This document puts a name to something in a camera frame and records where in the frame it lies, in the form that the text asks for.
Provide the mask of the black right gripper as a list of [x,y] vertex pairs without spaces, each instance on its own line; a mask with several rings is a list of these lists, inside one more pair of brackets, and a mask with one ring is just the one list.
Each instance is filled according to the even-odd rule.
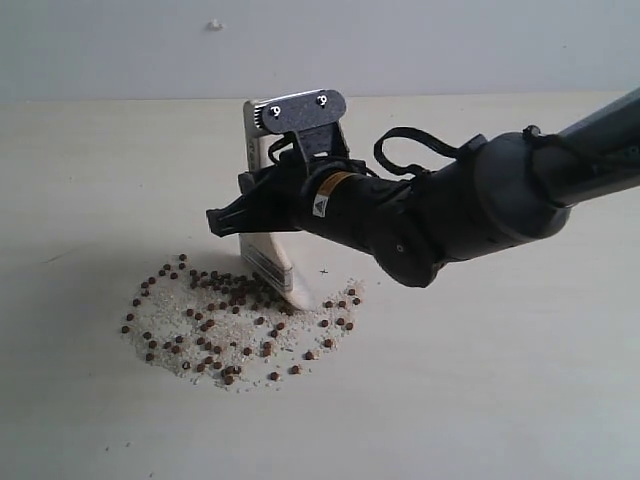
[[283,161],[242,175],[241,192],[206,210],[212,234],[305,231],[370,255],[425,250],[404,204],[410,182],[372,176],[362,161]]

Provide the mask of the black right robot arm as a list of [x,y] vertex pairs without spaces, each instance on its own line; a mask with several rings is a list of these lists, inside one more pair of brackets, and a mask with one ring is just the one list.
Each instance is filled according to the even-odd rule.
[[553,236],[576,204],[639,183],[637,92],[556,134],[528,126],[456,147],[416,128],[389,130],[447,158],[437,171],[395,164],[381,143],[380,173],[351,158],[345,111],[330,89],[246,102],[241,194],[207,213],[211,232],[238,235],[242,256],[287,297],[297,283],[279,232],[363,252],[396,282],[424,288],[449,263]]

